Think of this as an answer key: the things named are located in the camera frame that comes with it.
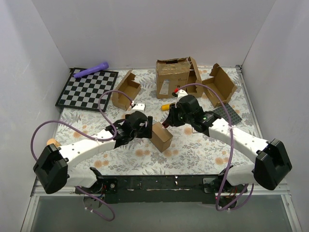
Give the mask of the red black utility knife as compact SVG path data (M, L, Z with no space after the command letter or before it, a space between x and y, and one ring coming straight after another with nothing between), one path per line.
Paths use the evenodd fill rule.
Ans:
M166 122L164 122L162 125L163 125L164 128L168 128L169 127L169 124L166 123Z

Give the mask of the small cardboard box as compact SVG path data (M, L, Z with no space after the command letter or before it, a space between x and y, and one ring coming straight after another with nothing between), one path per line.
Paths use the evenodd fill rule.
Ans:
M153 124L150 141L160 152L164 152L170 147L172 138L173 135L160 122Z

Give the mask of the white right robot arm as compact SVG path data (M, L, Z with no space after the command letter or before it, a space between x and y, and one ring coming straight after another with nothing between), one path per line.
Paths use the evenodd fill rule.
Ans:
M267 141L230 127L218 114L204 111L196 97L183 90L174 95L177 100L169 107L164 127L189 124L195 131L230 145L231 150L239 151L252 161L249 165L232 165L224 169L211 184L212 188L219 187L229 192L238 185L259 184L265 189L274 190L291 171L292 164L282 141Z

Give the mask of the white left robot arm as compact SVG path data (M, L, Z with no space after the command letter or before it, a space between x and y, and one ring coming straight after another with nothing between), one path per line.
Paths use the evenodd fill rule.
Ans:
M45 193L53 194L63 187L82 187L89 193L98 193L105 183L96 168L78 169L82 161L99 153L126 145L135 138L152 137L153 118L136 111L126 115L93 137L70 145L47 145L38 157L33 171Z

